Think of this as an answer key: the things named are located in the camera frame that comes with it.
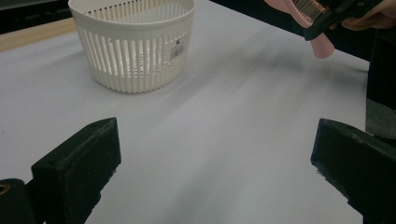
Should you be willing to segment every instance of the basket label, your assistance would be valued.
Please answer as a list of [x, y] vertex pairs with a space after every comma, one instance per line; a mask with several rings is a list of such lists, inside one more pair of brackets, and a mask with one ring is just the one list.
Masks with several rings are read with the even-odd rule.
[[184, 35], [181, 38], [170, 41], [165, 44], [164, 53], [163, 53], [163, 62], [169, 63], [174, 60], [177, 56], [179, 56], [184, 51]]

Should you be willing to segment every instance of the white table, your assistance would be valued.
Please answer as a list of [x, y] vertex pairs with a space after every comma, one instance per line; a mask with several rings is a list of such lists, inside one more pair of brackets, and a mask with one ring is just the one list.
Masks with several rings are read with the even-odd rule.
[[361, 224], [310, 163], [318, 120], [364, 129], [368, 63], [207, 0], [169, 85], [95, 82], [77, 33], [0, 53], [0, 179], [116, 117], [122, 164], [87, 223]]

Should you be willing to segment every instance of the white plastic basket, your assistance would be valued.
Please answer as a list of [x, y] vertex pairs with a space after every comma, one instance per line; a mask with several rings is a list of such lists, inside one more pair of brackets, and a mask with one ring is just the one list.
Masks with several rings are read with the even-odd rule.
[[69, 0], [93, 77], [128, 93], [156, 90], [182, 71], [193, 0]]

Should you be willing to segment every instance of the basket rim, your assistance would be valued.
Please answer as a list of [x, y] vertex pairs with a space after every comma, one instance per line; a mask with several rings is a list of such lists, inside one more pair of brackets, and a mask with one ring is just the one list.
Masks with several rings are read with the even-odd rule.
[[78, 8], [75, 8], [73, 6], [73, 2], [76, 2], [77, 0], [68, 0], [67, 5], [69, 8], [72, 10], [72, 12], [77, 13], [74, 14], [73, 16], [78, 16], [79, 18], [83, 20], [89, 20], [95, 23], [101, 23], [101, 24], [108, 24], [108, 25], [116, 25], [119, 26], [120, 28], [135, 28], [138, 30], [146, 30], [146, 29], [151, 29], [153, 27], [164, 27], [170, 24], [178, 23], [179, 21], [183, 20], [185, 17], [190, 16], [195, 10], [195, 0], [190, 0], [192, 1], [192, 8], [184, 13], [181, 16], [174, 17], [169, 20], [164, 20], [164, 21], [155, 21], [155, 22], [140, 22], [140, 23], [128, 23], [128, 22], [121, 22], [121, 21], [105, 21], [101, 19], [97, 19], [95, 17], [88, 16], [87, 14], [83, 13], [81, 10]]

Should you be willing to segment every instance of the wooden edge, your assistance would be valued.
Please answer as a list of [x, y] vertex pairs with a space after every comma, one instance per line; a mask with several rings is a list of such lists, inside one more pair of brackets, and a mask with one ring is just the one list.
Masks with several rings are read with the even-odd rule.
[[75, 30], [74, 20], [69, 18], [3, 34], [0, 35], [0, 52], [33, 44], [57, 35], [64, 35]]

